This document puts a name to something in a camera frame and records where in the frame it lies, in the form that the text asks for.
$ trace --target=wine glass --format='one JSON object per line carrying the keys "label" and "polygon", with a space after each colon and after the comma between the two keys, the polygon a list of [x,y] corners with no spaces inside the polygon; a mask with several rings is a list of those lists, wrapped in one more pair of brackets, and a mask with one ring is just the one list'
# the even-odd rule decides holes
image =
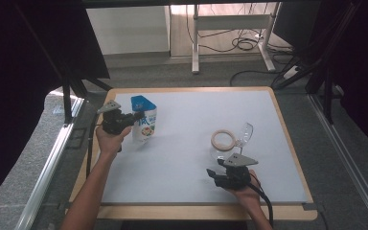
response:
{"label": "wine glass", "polygon": [[241,132],[239,133],[238,139],[236,140],[236,147],[241,149],[241,154],[243,147],[249,142],[250,138],[253,134],[253,126],[249,123],[245,123],[241,128]]}
{"label": "wine glass", "polygon": [[236,139],[232,132],[218,130],[213,134],[211,143],[213,144],[210,148],[211,156],[216,160],[226,160],[232,154],[232,148],[236,146]]}

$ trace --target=tape roll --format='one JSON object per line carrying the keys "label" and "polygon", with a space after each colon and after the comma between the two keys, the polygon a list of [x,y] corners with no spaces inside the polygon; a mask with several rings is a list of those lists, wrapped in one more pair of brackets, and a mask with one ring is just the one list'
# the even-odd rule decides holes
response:
{"label": "tape roll", "polygon": [[[223,143],[219,143],[217,140],[217,136],[219,134],[226,134],[227,136],[229,136],[231,139],[231,143],[229,145],[224,145]],[[234,146],[236,145],[235,135],[232,132],[225,130],[225,129],[217,130],[212,134],[211,144],[216,150],[219,150],[219,151],[232,150]]]}

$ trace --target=black fabric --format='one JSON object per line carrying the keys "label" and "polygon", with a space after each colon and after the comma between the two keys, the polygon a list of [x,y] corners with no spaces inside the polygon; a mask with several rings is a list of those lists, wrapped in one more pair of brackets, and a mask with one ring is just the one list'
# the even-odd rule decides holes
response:
{"label": "black fabric", "polygon": [[[350,1],[324,0],[318,13],[313,37],[315,40],[332,23],[334,16]],[[329,41],[311,52],[308,59],[316,59]],[[368,136],[368,0],[363,0],[346,32],[337,44],[329,63],[333,81],[345,92],[341,100],[348,114]]]}
{"label": "black fabric", "polygon": [[85,79],[84,76],[109,79],[104,57],[84,7],[44,3],[21,6],[61,73],[76,79]]}
{"label": "black fabric", "polygon": [[9,1],[0,1],[0,185],[24,149],[46,95],[60,86]]}

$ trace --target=aluminum rail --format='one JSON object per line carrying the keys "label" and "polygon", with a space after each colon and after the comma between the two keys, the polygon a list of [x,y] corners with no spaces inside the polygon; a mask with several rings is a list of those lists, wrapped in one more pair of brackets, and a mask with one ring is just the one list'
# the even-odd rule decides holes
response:
{"label": "aluminum rail", "polygon": [[74,101],[72,107],[73,119],[69,125],[61,128],[55,144],[53,145],[52,151],[50,152],[46,164],[43,167],[40,177],[35,183],[31,196],[29,197],[29,200],[26,203],[26,206],[23,209],[23,212],[20,215],[20,219],[14,229],[24,230],[30,229],[32,227],[35,216],[37,215],[38,209],[40,208],[41,202],[46,194],[47,188],[49,187],[53,174],[55,173],[58,161],[62,156],[65,144],[67,143],[71,131],[73,130],[76,117],[81,110],[83,101],[84,99],[81,98],[77,98]]}
{"label": "aluminum rail", "polygon": [[328,120],[322,113],[322,104],[319,102],[318,97],[316,95],[309,94],[310,102],[312,103],[316,115],[318,116],[322,126],[325,128],[327,134],[329,135],[333,146],[335,147],[343,165],[346,168],[351,179],[354,181],[354,184],[359,192],[361,198],[363,199],[366,207],[368,208],[368,183],[366,179],[363,177],[360,172],[355,160],[352,158],[339,134],[337,133],[335,127],[328,123]]}

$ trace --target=black cable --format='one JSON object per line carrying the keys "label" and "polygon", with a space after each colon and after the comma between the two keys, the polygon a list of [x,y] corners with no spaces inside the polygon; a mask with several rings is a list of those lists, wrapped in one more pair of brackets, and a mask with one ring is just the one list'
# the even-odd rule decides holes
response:
{"label": "black cable", "polygon": [[268,47],[268,46],[266,47],[266,49],[268,51],[270,51],[271,53],[273,53],[273,54],[296,55],[293,50],[291,50],[291,51],[275,50],[275,49],[273,49],[271,47]]}
{"label": "black cable", "polygon": [[211,12],[215,15],[214,10],[212,9],[212,5],[213,5],[213,4],[210,4],[210,5],[211,5],[211,6],[210,6]]}
{"label": "black cable", "polygon": [[[193,38],[191,37],[190,27],[189,27],[189,21],[188,21],[188,6],[186,6],[186,9],[185,10],[186,10],[186,21],[187,21],[187,33],[188,33],[188,36],[189,36],[191,42],[194,44]],[[229,33],[229,32],[232,32],[232,31],[235,31],[235,30],[227,30],[227,31],[224,31],[224,32],[219,32],[219,33],[215,33],[215,34],[208,34],[208,35],[200,35],[198,33],[197,35],[199,37],[207,37],[207,36],[213,36],[213,35],[221,35],[221,34]],[[230,52],[232,50],[235,50],[236,48],[239,48],[240,50],[243,50],[243,51],[250,51],[250,50],[252,50],[253,48],[256,47],[256,45],[258,44],[259,40],[255,40],[255,39],[251,39],[251,38],[247,38],[247,37],[242,37],[242,32],[243,31],[244,30],[241,30],[240,35],[237,38],[234,38],[232,40],[232,46],[233,47],[230,48],[230,49],[228,49],[228,50],[223,50],[223,51],[222,50],[217,50],[217,49],[214,49],[212,47],[205,46],[205,45],[198,45],[198,47],[207,48],[207,49],[213,50],[215,52],[219,52],[219,53],[227,53],[227,52]],[[251,47],[249,47],[249,48],[243,48],[243,47],[241,47],[242,44],[248,44]]]}
{"label": "black cable", "polygon": [[268,5],[268,3],[265,3],[263,14],[265,14],[265,11],[267,10],[267,5]]}
{"label": "black cable", "polygon": [[328,230],[329,229],[329,226],[328,226],[327,220],[325,219],[324,213],[323,212],[319,212],[319,215],[321,215],[322,220],[324,220],[325,230]]}
{"label": "black cable", "polygon": [[91,173],[91,160],[92,160],[92,147],[94,141],[94,130],[97,124],[99,114],[95,113],[94,118],[91,122],[91,127],[89,128],[88,134],[88,153],[86,156],[86,170],[85,170],[85,178],[88,178],[88,175]]}
{"label": "black cable", "polygon": [[232,85],[232,81],[235,79],[235,77],[237,77],[240,74],[244,74],[244,73],[257,73],[257,74],[282,74],[282,72],[266,72],[266,71],[255,71],[255,70],[244,70],[244,71],[240,71],[236,74],[234,74],[231,79],[229,80],[229,86],[233,86]]}
{"label": "black cable", "polygon": [[272,47],[276,47],[276,48],[292,49],[292,46],[277,46],[277,45],[273,45],[273,44],[270,44],[270,43],[267,43],[267,45],[272,46]]}
{"label": "black cable", "polygon": [[238,14],[242,11],[242,9],[244,9],[244,13],[243,14],[246,14],[246,4],[243,3],[241,8],[238,10]]}
{"label": "black cable", "polygon": [[279,74],[270,84],[270,88],[275,88],[274,85],[281,79],[284,74],[290,70],[295,64],[297,64],[300,60],[297,60],[296,62],[292,63],[292,61],[296,58],[296,56],[292,56],[292,58],[288,61],[288,63],[283,67],[283,70],[281,71],[281,74]]}
{"label": "black cable", "polygon": [[273,206],[271,205],[270,199],[268,199],[267,195],[260,189],[258,189],[256,186],[254,186],[251,183],[248,183],[247,186],[251,188],[253,191],[255,191],[267,204],[268,209],[268,222],[270,223],[271,227],[273,227]]}
{"label": "black cable", "polygon": [[255,5],[253,6],[253,8],[252,8],[252,5],[250,5],[249,14],[253,14],[255,12],[255,8],[258,5],[258,3],[255,3]]}
{"label": "black cable", "polygon": [[333,20],[330,22],[330,24],[328,25],[327,28],[324,29],[324,31],[314,40],[311,41],[306,47],[301,48],[300,50],[295,50],[292,47],[285,47],[285,46],[276,46],[273,44],[268,43],[268,46],[272,46],[272,47],[276,47],[276,48],[289,48],[289,49],[293,49],[292,53],[294,55],[304,55],[304,54],[309,54],[310,52],[312,52],[312,49],[315,46],[319,46],[327,37],[327,34],[330,33],[332,31],[332,29],[337,25],[337,22],[340,21],[340,19],[342,18],[343,14],[345,12],[345,9],[340,10],[333,18]]}
{"label": "black cable", "polygon": [[262,188],[262,184],[260,182],[260,180],[258,179],[258,177],[256,177],[254,174],[250,173],[251,176],[253,176],[253,178],[255,178],[256,182],[258,182],[260,190],[262,190],[262,192],[264,193],[265,191]]}
{"label": "black cable", "polygon": [[292,54],[280,54],[280,55],[273,55],[272,56],[273,61],[275,61],[276,63],[286,65],[286,64],[288,64],[288,62],[282,62],[282,61],[276,59],[277,56],[292,56]]}

